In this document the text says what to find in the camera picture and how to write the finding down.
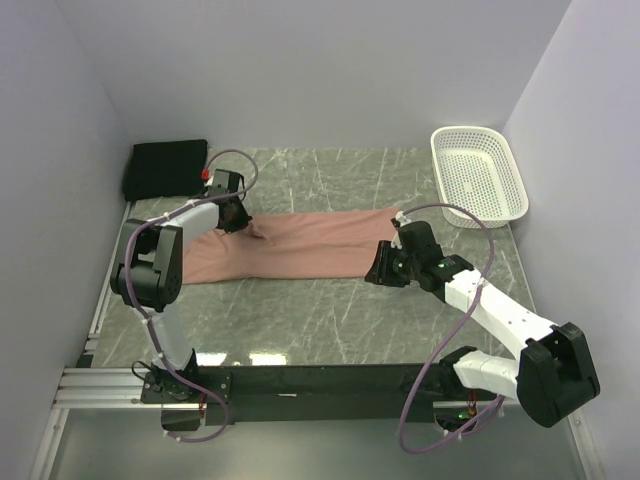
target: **white basket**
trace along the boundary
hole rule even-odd
[[[518,167],[505,138],[482,127],[444,127],[431,135],[440,201],[469,210],[490,228],[522,217],[529,208]],[[442,209],[457,227],[479,228],[469,217]]]

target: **marble tabletop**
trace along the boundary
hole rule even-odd
[[[436,202],[431,152],[392,149],[248,149],[260,178],[245,200],[249,214],[351,211]],[[242,157],[218,167],[250,176]],[[184,198],[136,203],[133,218],[172,210]],[[457,253],[481,269],[484,234],[456,228],[441,209],[416,212],[433,227],[445,254]],[[533,304],[509,227],[493,231],[496,257],[491,282],[514,300]],[[422,362],[458,322],[461,312],[416,285],[379,287],[362,279],[245,279],[182,288],[184,331],[203,365],[345,364]],[[443,354],[463,345],[508,356],[495,338],[468,322]],[[149,359],[142,326],[119,297],[110,295],[94,367],[128,367]]]

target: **plastic basket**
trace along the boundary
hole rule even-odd
[[[444,127],[431,135],[440,201],[469,210],[490,228],[522,217],[529,208],[518,167],[505,138],[483,127]],[[463,213],[442,209],[457,227],[479,228]]]

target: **wall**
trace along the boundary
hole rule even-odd
[[[122,217],[128,140],[52,0],[0,2],[0,449],[28,477]]]
[[[570,0],[58,0],[132,138],[424,146],[501,128]]]
[[[589,340],[608,478],[640,476],[640,4],[574,0],[505,133],[531,200],[515,236],[536,305]]]

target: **pink towel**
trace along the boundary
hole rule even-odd
[[[246,230],[196,238],[185,253],[183,281],[364,277],[378,242],[393,238],[399,211],[256,215]]]

